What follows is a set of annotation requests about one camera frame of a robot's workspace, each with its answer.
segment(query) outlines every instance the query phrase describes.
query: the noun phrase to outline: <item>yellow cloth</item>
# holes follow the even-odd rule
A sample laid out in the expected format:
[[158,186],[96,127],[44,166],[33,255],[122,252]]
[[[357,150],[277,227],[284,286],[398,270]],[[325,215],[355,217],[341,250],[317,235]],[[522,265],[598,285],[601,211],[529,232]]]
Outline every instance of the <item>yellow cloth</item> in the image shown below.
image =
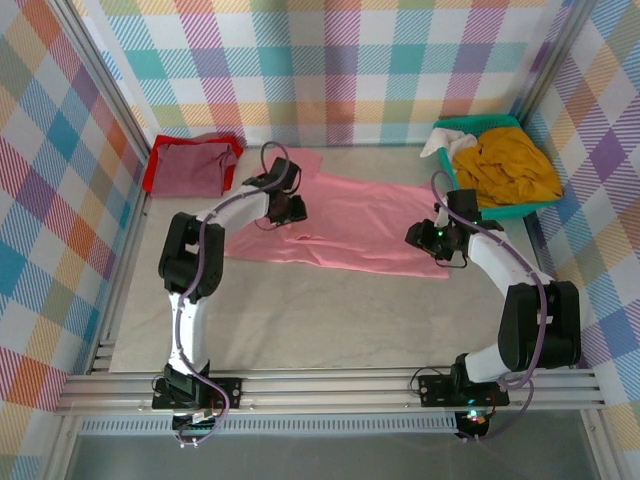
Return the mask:
[[551,162],[516,127],[495,128],[453,160],[460,188],[473,188],[481,207],[550,202],[562,197]]

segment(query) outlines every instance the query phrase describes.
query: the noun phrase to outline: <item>white cloth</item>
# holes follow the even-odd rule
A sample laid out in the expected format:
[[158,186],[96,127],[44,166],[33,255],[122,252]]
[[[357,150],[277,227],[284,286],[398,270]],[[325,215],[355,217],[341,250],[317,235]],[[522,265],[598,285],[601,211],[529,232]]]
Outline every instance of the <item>white cloth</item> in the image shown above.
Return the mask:
[[438,151],[438,149],[444,147],[449,153],[449,158],[453,159],[460,150],[474,147],[477,144],[478,140],[470,133],[467,134],[458,130],[449,130],[448,128],[434,128],[429,136],[429,140],[427,140],[427,143],[425,143],[422,149],[420,157],[428,157]]

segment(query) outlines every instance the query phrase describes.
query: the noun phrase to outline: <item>cable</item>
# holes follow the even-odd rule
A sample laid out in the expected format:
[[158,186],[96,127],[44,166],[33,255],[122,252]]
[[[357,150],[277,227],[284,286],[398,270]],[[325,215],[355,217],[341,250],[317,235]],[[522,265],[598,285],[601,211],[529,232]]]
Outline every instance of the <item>cable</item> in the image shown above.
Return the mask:
[[467,261],[467,256],[463,253],[462,254],[462,259],[464,260],[464,265],[449,265],[444,264],[444,263],[440,263],[438,262],[438,260],[436,259],[436,265],[438,265],[440,268],[467,268],[467,265],[469,265],[469,262]]
[[512,465],[510,462],[508,462],[507,460],[502,458],[500,455],[495,453],[493,450],[491,450],[489,447],[487,447],[483,442],[478,442],[477,441],[478,437],[472,437],[471,435],[469,435],[468,433],[465,433],[465,432],[459,432],[459,433],[460,433],[460,435],[465,437],[462,440],[463,443],[475,442],[478,445],[479,448],[484,450],[485,453],[488,453],[491,457],[493,457],[494,460],[496,460],[498,463],[501,463],[504,467],[507,467],[508,469],[510,469],[514,473],[517,473],[520,477],[522,477],[524,479],[531,479],[530,476],[526,475],[518,467]]
[[[238,200],[241,200],[243,198],[247,198],[247,197],[250,197],[252,195],[256,195],[258,193],[263,193],[266,190],[269,190],[271,188],[277,187],[286,178],[286,175],[287,175],[287,173],[289,171],[289,166],[291,164],[291,159],[289,158],[289,152],[287,152],[287,149],[281,143],[274,142],[274,141],[269,141],[269,142],[266,142],[264,145],[262,145],[262,148],[260,150],[260,163],[262,164],[262,167],[265,169],[265,172],[266,172],[264,154],[265,154],[265,151],[266,151],[267,147],[270,146],[270,145],[280,148],[280,150],[282,150],[282,152],[284,153],[284,157],[285,157],[285,159],[287,161],[284,170],[282,171],[282,173],[280,174],[280,176],[276,180],[274,180],[273,182],[271,182],[270,184],[268,184],[268,185],[266,185],[264,187],[256,188],[255,190],[251,190],[251,191],[244,192],[244,193],[239,193],[239,194],[236,194],[236,195],[234,195],[232,197],[227,198],[226,200],[223,200],[221,203],[219,203],[217,206],[215,206],[207,214],[207,216],[204,218],[204,220],[202,220],[202,223],[200,225],[200,231],[198,233],[198,242],[199,242],[199,245],[200,245],[200,249],[198,251],[198,268],[197,268],[197,271],[196,271],[196,275],[193,278],[193,281],[191,282],[189,287],[187,287],[187,289],[178,298],[178,307],[177,307],[177,311],[176,311],[176,322],[175,322],[175,328],[174,328],[174,337],[175,337],[175,341],[176,341],[176,349],[178,351],[178,356],[180,357],[180,360],[182,360],[182,362],[185,364],[187,369],[192,373],[192,375],[194,377],[196,377],[198,380],[200,380],[205,385],[208,385],[209,387],[213,388],[216,392],[218,392],[220,394],[220,396],[222,396],[222,399],[223,399],[222,412],[220,412],[220,415],[218,416],[218,418],[217,418],[217,420],[215,422],[215,425],[213,426],[213,428],[211,429],[211,431],[209,433],[207,433],[203,437],[199,438],[197,441],[194,439],[193,440],[193,445],[194,446],[197,446],[198,443],[202,443],[202,442],[208,440],[209,438],[211,438],[220,429],[220,427],[224,423],[225,419],[227,418],[227,415],[229,414],[229,407],[231,405],[231,401],[229,400],[229,396],[227,395],[227,392],[225,392],[222,389],[222,387],[220,387],[218,384],[212,382],[207,377],[205,377],[200,372],[198,372],[196,370],[195,366],[191,363],[191,361],[187,358],[186,354],[184,353],[184,347],[182,345],[182,339],[180,337],[180,321],[182,319],[182,312],[184,310],[184,303],[185,303],[185,300],[189,297],[189,295],[191,295],[191,293],[193,293],[193,291],[198,287],[198,283],[200,282],[200,279],[202,278],[202,274],[204,273],[204,258],[205,258],[204,234],[205,234],[206,226],[209,223],[209,221],[212,220],[214,217],[216,217],[224,208],[228,207],[232,203],[234,203],[234,202],[236,202]],[[180,442],[180,446],[183,447],[183,448],[187,444],[187,442],[185,441],[184,437],[182,436],[182,432],[184,431],[185,428],[186,428],[186,426],[183,426],[180,430],[178,430],[178,435],[176,436],[176,438]]]
[[446,376],[444,373],[439,372],[438,370],[436,370],[436,367],[420,367],[418,370],[416,370],[413,373],[413,377],[411,377],[411,380],[409,380],[409,390],[411,390],[416,395],[420,395],[420,391],[413,388],[413,382],[415,381],[416,377],[418,376],[418,374],[422,370],[432,370],[432,371],[436,372],[438,375],[442,375],[443,377]]
[[156,384],[157,384],[157,382],[158,382],[158,379],[160,379],[160,378],[164,378],[164,377],[163,377],[162,375],[156,375],[155,377],[153,377],[153,378],[151,379],[151,390],[153,390],[153,391],[154,391],[154,392],[156,392],[156,393],[162,393],[162,392],[160,392],[160,391],[157,389],[157,387],[156,387]]
[[535,392],[535,387],[533,386],[533,382],[531,381],[531,379],[527,380],[527,384],[529,385],[529,395],[527,396],[527,400],[524,402],[524,405],[522,406],[522,408],[518,410],[518,413],[516,413],[516,415],[513,416],[508,422],[505,422],[504,424],[500,425],[497,429],[487,433],[484,437],[475,437],[475,440],[477,442],[485,442],[487,440],[491,440],[492,438],[495,438],[498,435],[501,435],[506,430],[513,427],[518,421],[520,421],[520,419],[524,416],[527,409],[529,408],[529,405],[531,405],[531,401],[533,400],[533,394]]
[[546,331],[546,327],[547,327],[547,295],[544,291],[544,285],[542,284],[542,280],[540,280],[540,277],[538,276],[538,274],[529,265],[529,262],[527,262],[527,260],[524,257],[522,257],[522,255],[520,255],[520,253],[515,248],[513,248],[508,242],[503,241],[500,237],[498,237],[497,235],[494,235],[489,230],[482,228],[481,226],[476,225],[473,222],[470,222],[466,218],[461,217],[446,205],[446,203],[442,200],[442,198],[438,194],[438,190],[436,189],[436,178],[440,174],[445,175],[449,179],[449,181],[451,181],[451,178],[444,170],[437,170],[431,177],[431,190],[433,191],[433,195],[436,197],[436,201],[440,204],[440,207],[443,208],[449,214],[450,217],[454,218],[455,220],[462,223],[463,225],[468,226],[474,231],[482,233],[483,235],[489,237],[494,242],[496,242],[499,246],[503,247],[513,257],[513,259],[522,266],[524,271],[531,277],[533,282],[538,287],[538,294],[540,296],[540,327],[538,328],[538,337],[536,339],[536,346],[533,350],[533,355],[531,356],[531,362],[529,364],[529,368],[527,368],[525,373],[519,378],[510,380],[503,377],[498,379],[498,384],[504,387],[505,389],[517,390],[527,384],[529,379],[532,377],[536,366],[538,365],[538,360],[540,360],[540,354],[542,352],[542,344],[544,342],[544,332]]
[[496,415],[496,413],[497,413],[497,412],[496,412],[496,403],[497,403],[497,402],[496,402],[496,395],[495,395],[495,393],[493,393],[493,392],[489,392],[489,393],[490,393],[490,395],[491,395],[491,406],[493,407],[493,408],[491,409],[491,417],[493,417],[493,416],[494,416],[494,415]]
[[284,227],[284,224],[281,224],[281,225],[274,225],[274,226],[273,226],[273,227],[271,227],[271,228],[265,228],[265,227],[260,226],[260,224],[258,223],[258,221],[257,221],[257,220],[254,220],[254,221],[253,221],[253,223],[254,223],[254,225],[255,225],[256,227],[258,227],[260,230],[262,230],[262,231],[264,231],[264,232],[272,232],[273,230],[275,230],[275,229],[277,229],[277,228]]

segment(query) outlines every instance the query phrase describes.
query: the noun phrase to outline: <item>gray floor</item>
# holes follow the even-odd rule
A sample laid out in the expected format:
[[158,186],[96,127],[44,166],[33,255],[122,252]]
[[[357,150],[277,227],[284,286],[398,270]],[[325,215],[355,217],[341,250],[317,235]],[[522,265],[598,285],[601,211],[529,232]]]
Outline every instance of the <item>gray floor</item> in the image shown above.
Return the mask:
[[[508,418],[500,413],[493,427]],[[197,450],[170,436],[81,436],[68,479],[599,478],[578,412],[529,412],[483,445],[449,434],[220,435]]]

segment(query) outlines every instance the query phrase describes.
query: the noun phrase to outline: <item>metal frame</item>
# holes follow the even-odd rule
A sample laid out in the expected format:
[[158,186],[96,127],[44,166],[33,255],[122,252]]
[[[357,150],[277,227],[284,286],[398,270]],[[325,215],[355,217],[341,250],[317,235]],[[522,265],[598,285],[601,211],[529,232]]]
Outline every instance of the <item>metal frame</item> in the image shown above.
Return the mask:
[[[175,437],[173,415],[89,415],[79,435],[154,435]],[[358,415],[251,415],[235,414],[216,434],[233,435],[367,435],[380,433],[456,433],[452,412]]]
[[531,121],[531,114],[540,106],[547,90],[555,80],[571,47],[575,43],[582,28],[589,20],[591,12],[598,0],[574,0],[569,16],[565,21],[553,46],[542,60],[542,68],[535,79],[531,90],[523,99],[514,115],[522,128],[526,128]]
[[149,143],[72,1],[48,0],[48,3],[129,142],[138,156],[146,160],[151,152]]
[[109,370],[129,285],[133,277],[133,269],[142,245],[142,234],[149,202],[149,195],[140,190],[131,212],[121,255],[116,260],[114,279],[108,287],[107,301],[99,320],[98,333],[93,339],[91,353],[85,363],[84,372],[87,375],[94,371],[106,372]]
[[[248,370],[215,372],[215,377],[241,377],[242,400],[234,413],[355,414],[460,411],[460,408],[423,408],[409,389],[414,368]],[[151,382],[156,374],[110,373],[69,377],[58,413],[82,415],[166,415],[151,410]],[[591,370],[536,370],[533,410],[583,410],[604,407],[602,393]],[[528,391],[510,394],[519,410]]]
[[633,478],[620,442],[613,431],[609,411],[583,410],[582,421],[600,476],[606,480]]
[[82,417],[56,417],[56,420],[47,437],[47,447],[37,477],[39,480],[66,478],[76,438],[82,426]]

